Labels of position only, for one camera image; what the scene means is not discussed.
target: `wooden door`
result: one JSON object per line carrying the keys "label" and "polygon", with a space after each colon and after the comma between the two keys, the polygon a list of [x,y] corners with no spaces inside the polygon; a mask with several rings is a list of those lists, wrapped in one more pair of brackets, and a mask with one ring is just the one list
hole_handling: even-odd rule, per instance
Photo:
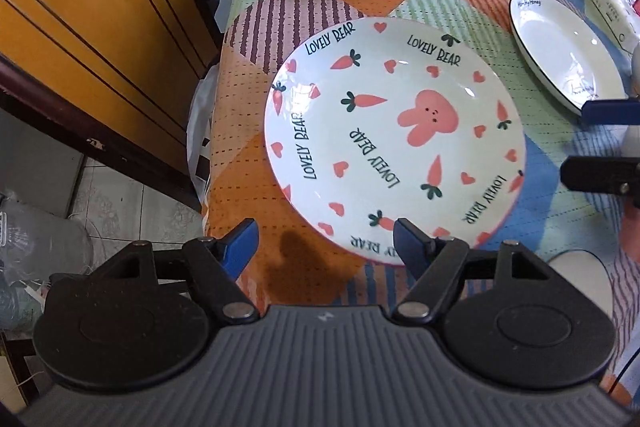
{"label": "wooden door", "polygon": [[[191,98],[218,56],[214,40],[222,40],[203,5],[204,0],[0,0],[0,87],[17,100],[9,104],[14,110],[25,106],[17,116],[39,113],[62,126],[59,139],[75,136],[74,146],[88,144],[94,148],[90,155],[107,165],[137,179],[146,176],[140,181],[147,184],[154,185],[151,178],[171,180],[189,192],[185,143]],[[30,94],[25,82],[33,84]],[[172,191],[158,183],[159,190]],[[191,196],[190,203],[195,206]]]}

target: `bunny face design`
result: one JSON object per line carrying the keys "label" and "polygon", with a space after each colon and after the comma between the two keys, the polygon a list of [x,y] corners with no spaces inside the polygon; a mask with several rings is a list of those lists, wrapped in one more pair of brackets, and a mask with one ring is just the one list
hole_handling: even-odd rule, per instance
{"label": "bunny face design", "polygon": [[415,107],[398,116],[401,127],[415,127],[406,140],[412,147],[426,144],[437,132],[452,133],[458,128],[458,114],[439,92],[425,89],[415,97]]}

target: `cable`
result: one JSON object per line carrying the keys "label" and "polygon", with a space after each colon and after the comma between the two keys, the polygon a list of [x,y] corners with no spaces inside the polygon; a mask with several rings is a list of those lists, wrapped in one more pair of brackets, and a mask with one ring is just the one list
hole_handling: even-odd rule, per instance
{"label": "cable", "polygon": [[29,378],[27,378],[27,380],[23,380],[19,384],[14,385],[14,386],[10,387],[9,389],[7,389],[6,392],[2,396],[0,396],[0,401],[2,401],[4,399],[4,397],[7,396],[11,391],[13,391],[14,389],[17,389],[21,385],[23,385],[23,384],[27,383],[28,381],[30,381],[31,378],[35,377],[36,375],[40,375],[42,373],[44,373],[44,371],[38,371],[37,373],[33,373],[33,375],[31,375]]}
{"label": "cable", "polygon": [[636,352],[634,353],[634,355],[629,359],[629,361],[627,363],[625,363],[625,367],[622,368],[622,371],[620,371],[620,374],[616,377],[616,380],[613,381],[613,384],[612,384],[611,387],[609,387],[609,390],[607,391],[607,394],[613,393],[613,390],[620,383],[620,379],[623,377],[623,375],[625,374],[627,369],[629,369],[629,366],[631,366],[631,364],[633,363],[633,361],[636,359],[636,357],[638,355],[640,355],[640,347],[638,347],[638,349],[636,349]]}

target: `tablecloth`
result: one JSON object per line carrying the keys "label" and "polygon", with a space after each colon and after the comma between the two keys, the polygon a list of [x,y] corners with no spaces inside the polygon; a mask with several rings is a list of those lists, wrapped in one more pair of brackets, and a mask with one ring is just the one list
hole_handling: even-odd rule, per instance
{"label": "tablecloth", "polygon": [[[510,0],[233,0],[220,63],[211,133],[206,232],[220,237],[244,217],[260,226],[260,247],[240,287],[262,311],[270,303],[393,307],[414,282],[404,267],[374,264],[340,250],[307,226],[275,182],[263,136],[271,81],[306,38],[345,20],[408,18],[462,40],[509,89],[524,124],[526,181],[510,217],[486,244],[518,239],[543,259],[571,249],[596,254],[614,289],[618,349],[640,310],[640,269],[620,251],[622,204],[613,196],[567,191],[559,166],[568,155],[618,155],[622,128],[584,127],[550,98],[519,54]],[[558,0],[605,43],[626,87],[630,59],[589,0]],[[481,290],[470,286],[469,291]]]}

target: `white plastic bag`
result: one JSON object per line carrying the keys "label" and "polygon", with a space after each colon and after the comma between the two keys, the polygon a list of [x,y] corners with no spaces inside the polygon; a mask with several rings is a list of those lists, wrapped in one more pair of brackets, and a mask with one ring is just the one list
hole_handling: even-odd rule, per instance
{"label": "white plastic bag", "polygon": [[196,189],[200,203],[204,203],[207,180],[196,176],[196,168],[202,151],[202,141],[209,137],[211,131],[211,119],[213,105],[216,100],[218,87],[218,65],[212,66],[207,74],[198,83],[189,110],[189,123],[187,124],[187,165],[191,183]]}

